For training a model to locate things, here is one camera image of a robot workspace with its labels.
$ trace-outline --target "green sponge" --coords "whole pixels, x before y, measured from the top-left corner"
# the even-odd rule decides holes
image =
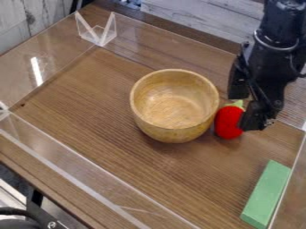
[[[288,174],[287,167],[275,161],[268,161],[240,215],[242,220],[258,229],[264,229],[268,225]]]

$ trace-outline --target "black cable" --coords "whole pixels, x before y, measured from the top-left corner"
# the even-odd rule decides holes
[[[17,208],[0,208],[0,215],[2,216],[25,216],[28,218],[31,218],[33,221],[36,221],[39,223],[39,225],[41,226],[41,221],[37,219],[37,217],[29,213],[28,211],[23,210],[23,209],[17,209]]]

